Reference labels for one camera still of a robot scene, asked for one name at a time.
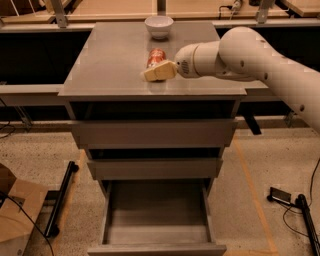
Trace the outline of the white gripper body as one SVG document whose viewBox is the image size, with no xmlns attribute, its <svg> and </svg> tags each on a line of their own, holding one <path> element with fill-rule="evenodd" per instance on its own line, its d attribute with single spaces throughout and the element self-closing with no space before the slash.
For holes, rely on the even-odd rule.
<svg viewBox="0 0 320 256">
<path fill-rule="evenodd" d="M 175 55 L 174 61 L 177 66 L 178 73 L 184 78 L 198 78 L 194 64 L 194 55 L 198 44 L 190 44 L 182 47 Z"/>
</svg>

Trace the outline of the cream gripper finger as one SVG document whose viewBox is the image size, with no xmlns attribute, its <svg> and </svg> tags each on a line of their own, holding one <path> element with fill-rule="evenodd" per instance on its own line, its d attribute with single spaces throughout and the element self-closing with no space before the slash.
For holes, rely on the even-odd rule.
<svg viewBox="0 0 320 256">
<path fill-rule="evenodd" d="M 164 81 L 173 79 L 176 74 L 176 64 L 170 60 L 164 60 L 148 67 L 143 72 L 143 78 L 147 82 Z"/>
</svg>

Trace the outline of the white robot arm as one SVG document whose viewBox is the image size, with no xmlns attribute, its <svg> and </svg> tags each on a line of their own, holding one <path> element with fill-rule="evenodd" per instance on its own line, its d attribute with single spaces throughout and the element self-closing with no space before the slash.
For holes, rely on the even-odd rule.
<svg viewBox="0 0 320 256">
<path fill-rule="evenodd" d="M 153 82 L 177 75 L 259 80 L 306 124 L 320 132 L 320 72 L 278 53 L 251 28 L 235 27 L 217 41 L 189 44 L 172 61 L 149 64 L 141 78 Z"/>
</svg>

